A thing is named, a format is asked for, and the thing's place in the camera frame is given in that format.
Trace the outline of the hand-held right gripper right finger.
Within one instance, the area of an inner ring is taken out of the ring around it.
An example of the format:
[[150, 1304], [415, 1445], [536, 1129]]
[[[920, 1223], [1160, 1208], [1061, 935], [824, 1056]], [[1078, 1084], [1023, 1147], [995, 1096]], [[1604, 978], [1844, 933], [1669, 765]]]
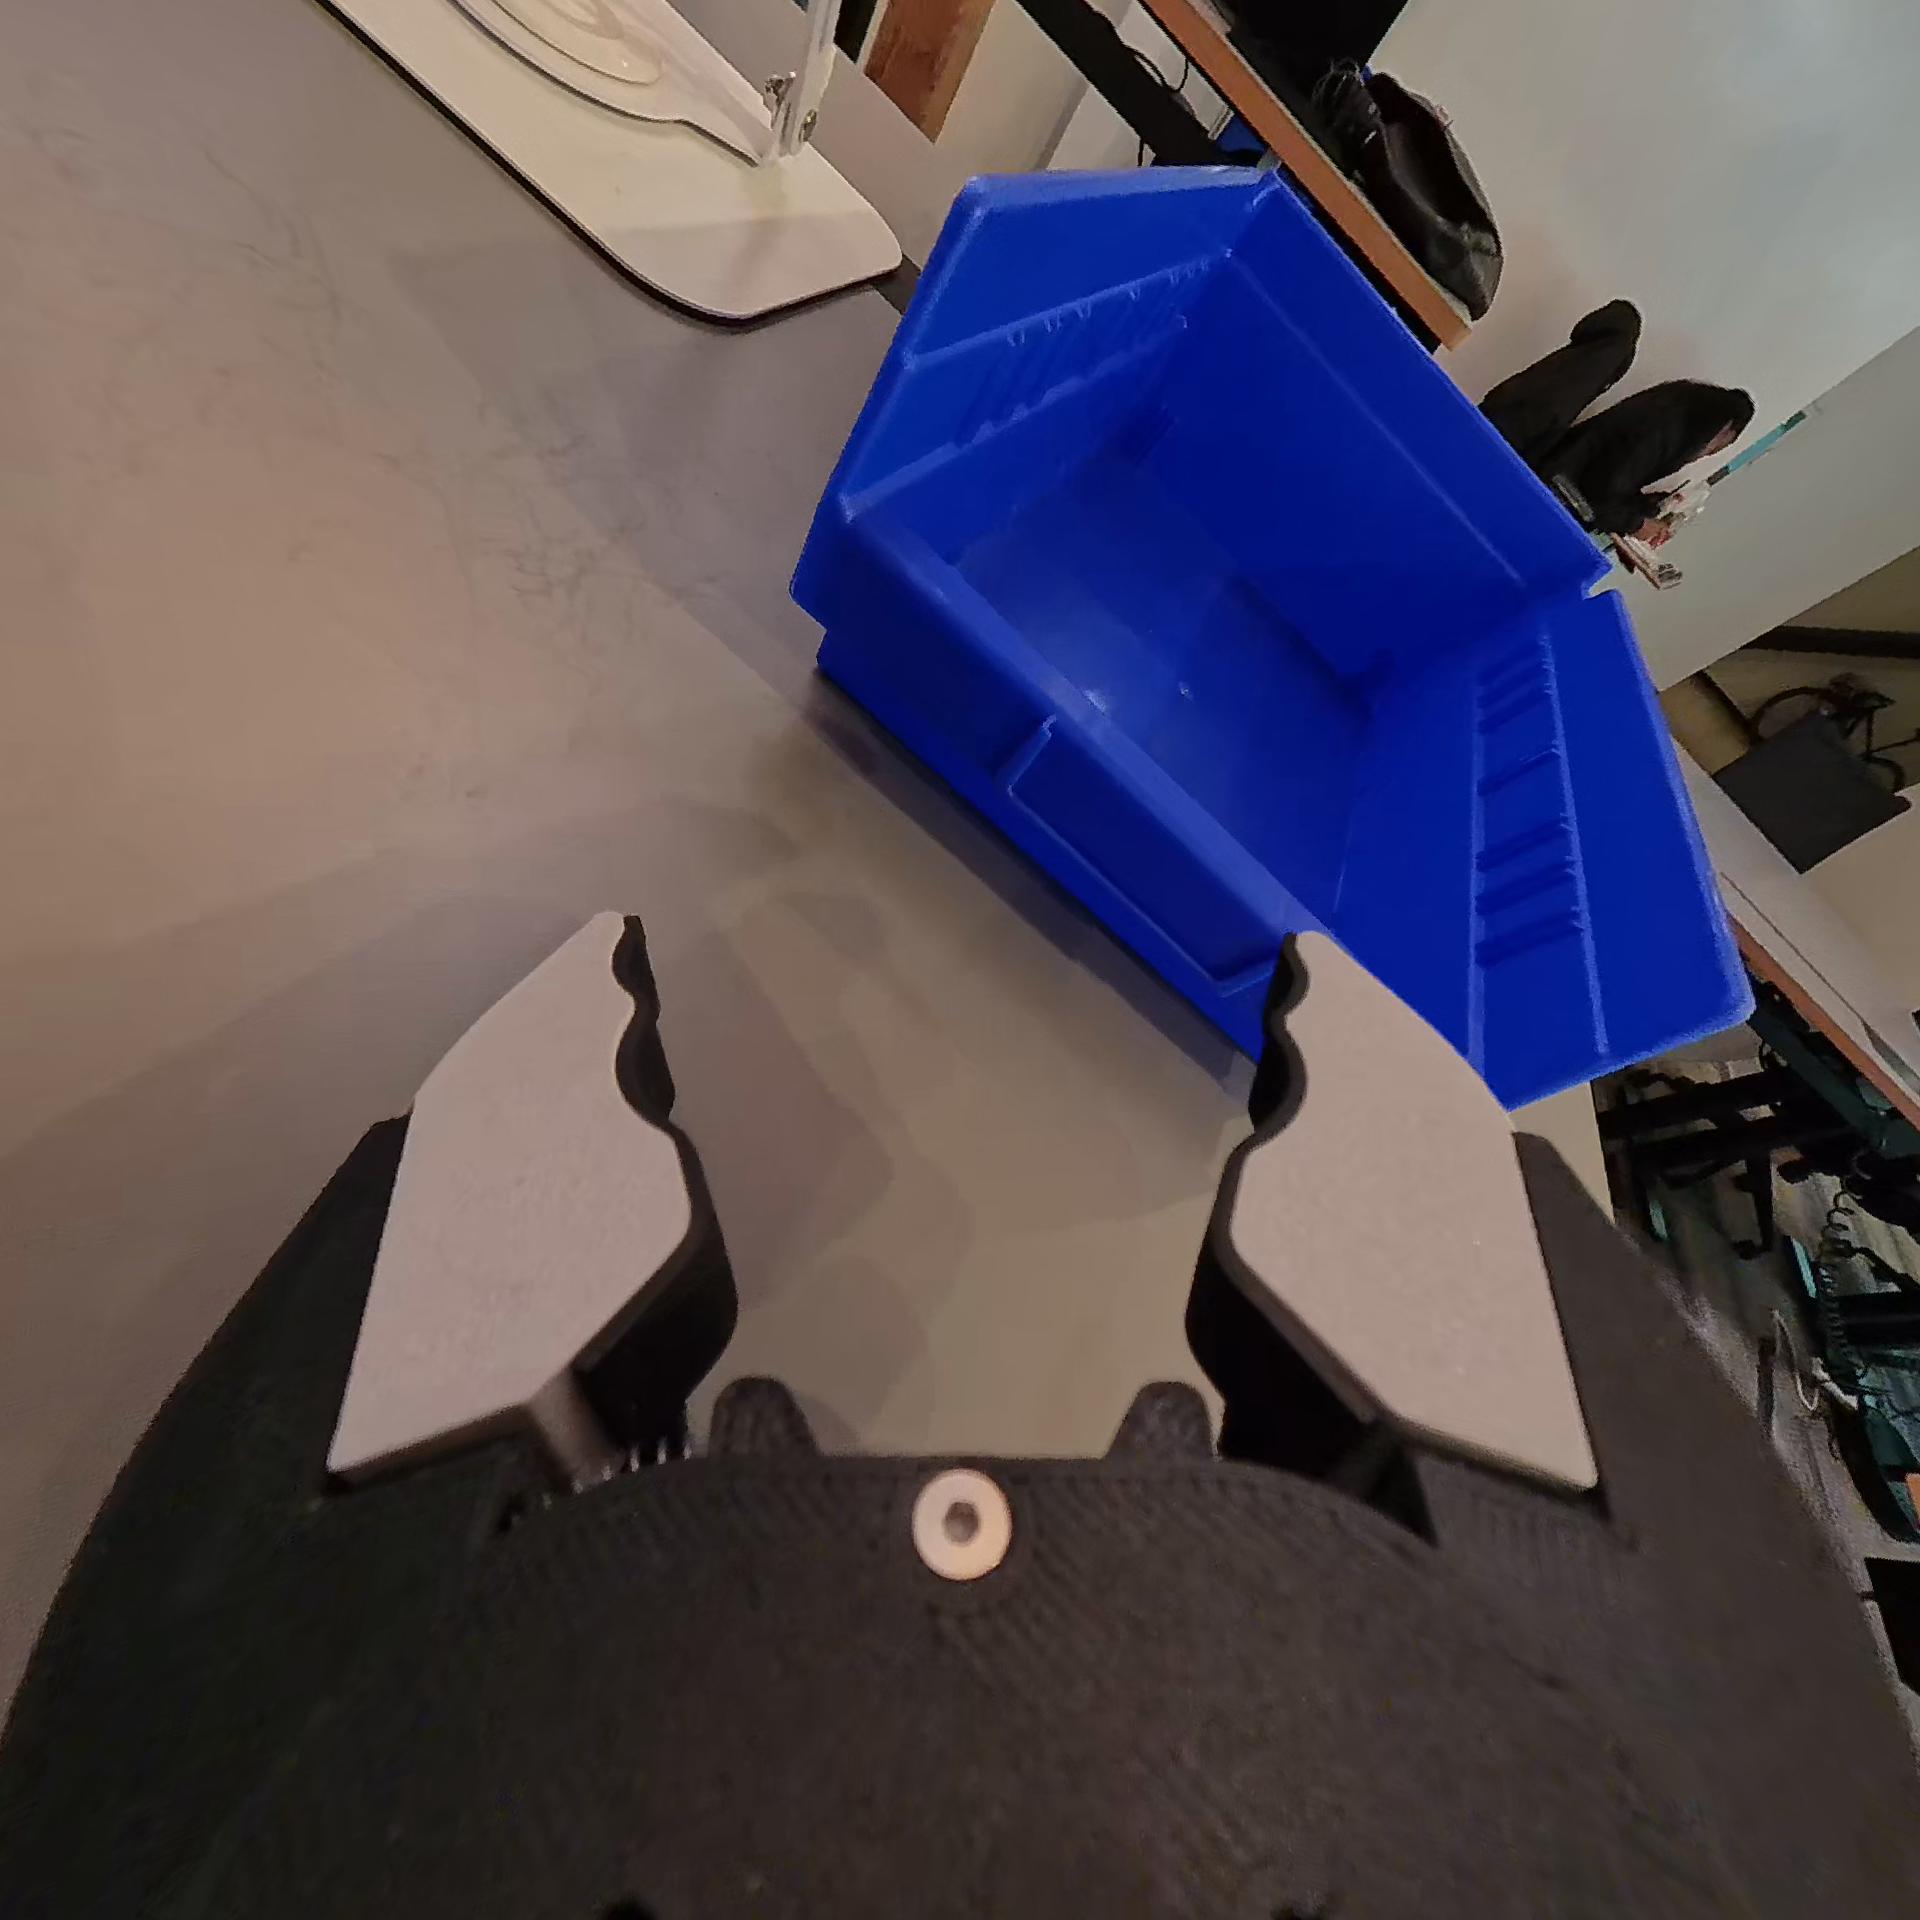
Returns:
[[1195, 1259], [1219, 1452], [1416, 1503], [1416, 1456], [1597, 1490], [1520, 1140], [1473, 1068], [1329, 937], [1284, 940], [1249, 1133]]

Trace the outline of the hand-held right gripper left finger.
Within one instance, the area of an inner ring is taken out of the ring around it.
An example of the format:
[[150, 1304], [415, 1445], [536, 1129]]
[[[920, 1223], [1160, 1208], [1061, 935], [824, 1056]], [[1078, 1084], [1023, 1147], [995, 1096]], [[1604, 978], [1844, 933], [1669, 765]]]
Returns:
[[509, 1436], [572, 1487], [688, 1452], [688, 1408], [737, 1293], [661, 1020], [639, 920], [603, 912], [425, 1076], [326, 1450], [333, 1480]]

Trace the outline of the blue plastic bin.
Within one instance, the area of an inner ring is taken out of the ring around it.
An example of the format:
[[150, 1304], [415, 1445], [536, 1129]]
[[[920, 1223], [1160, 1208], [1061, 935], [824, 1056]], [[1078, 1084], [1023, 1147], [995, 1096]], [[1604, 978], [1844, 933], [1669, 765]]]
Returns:
[[1319, 933], [1523, 1108], [1753, 1009], [1604, 576], [1284, 181], [1163, 169], [961, 188], [791, 592], [1245, 1056]]

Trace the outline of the grey desk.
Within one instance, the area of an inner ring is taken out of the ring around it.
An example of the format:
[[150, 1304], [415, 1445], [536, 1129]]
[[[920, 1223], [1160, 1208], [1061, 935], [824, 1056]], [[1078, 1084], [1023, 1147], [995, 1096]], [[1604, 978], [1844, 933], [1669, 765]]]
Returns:
[[312, 4], [4, 4], [4, 1692], [377, 1120], [641, 921], [741, 1317], [831, 1447], [1207, 1388], [1249, 1066], [816, 679], [896, 329], [633, 290]]

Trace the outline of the black monitor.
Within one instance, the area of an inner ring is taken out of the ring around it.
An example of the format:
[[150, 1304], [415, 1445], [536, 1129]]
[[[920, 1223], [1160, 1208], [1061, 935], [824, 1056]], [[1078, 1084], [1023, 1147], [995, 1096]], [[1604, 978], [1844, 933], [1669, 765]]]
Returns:
[[1891, 760], [1861, 755], [1825, 713], [1792, 721], [1711, 779], [1795, 874], [1811, 874], [1912, 808]]

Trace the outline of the black jacket on chair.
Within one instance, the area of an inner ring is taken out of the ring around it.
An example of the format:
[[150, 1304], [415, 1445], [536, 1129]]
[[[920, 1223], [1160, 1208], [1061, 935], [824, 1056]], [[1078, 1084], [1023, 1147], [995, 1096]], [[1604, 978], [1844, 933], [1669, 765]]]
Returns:
[[1740, 441], [1755, 400], [1675, 377], [1599, 407], [1631, 370], [1641, 327], [1628, 300], [1592, 309], [1561, 348], [1497, 381], [1478, 411], [1591, 533], [1663, 544], [1671, 520], [1659, 483]]

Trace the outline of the white lamp stand base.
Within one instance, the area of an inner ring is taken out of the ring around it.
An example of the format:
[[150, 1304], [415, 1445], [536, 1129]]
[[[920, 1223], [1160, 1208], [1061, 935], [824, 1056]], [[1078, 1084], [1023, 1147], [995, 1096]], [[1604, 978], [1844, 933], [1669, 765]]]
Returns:
[[839, 2], [797, 64], [742, 77], [668, 2], [326, 2], [359, 42], [644, 292], [742, 325], [904, 257], [814, 151]]

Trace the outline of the black bag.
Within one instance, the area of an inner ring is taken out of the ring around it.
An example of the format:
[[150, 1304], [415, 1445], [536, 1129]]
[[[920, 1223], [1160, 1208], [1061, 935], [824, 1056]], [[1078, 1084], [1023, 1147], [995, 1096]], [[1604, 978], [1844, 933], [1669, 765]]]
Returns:
[[1483, 321], [1497, 300], [1503, 245], [1446, 117], [1356, 63], [1335, 64], [1313, 85], [1311, 109], [1339, 172], [1468, 321]]

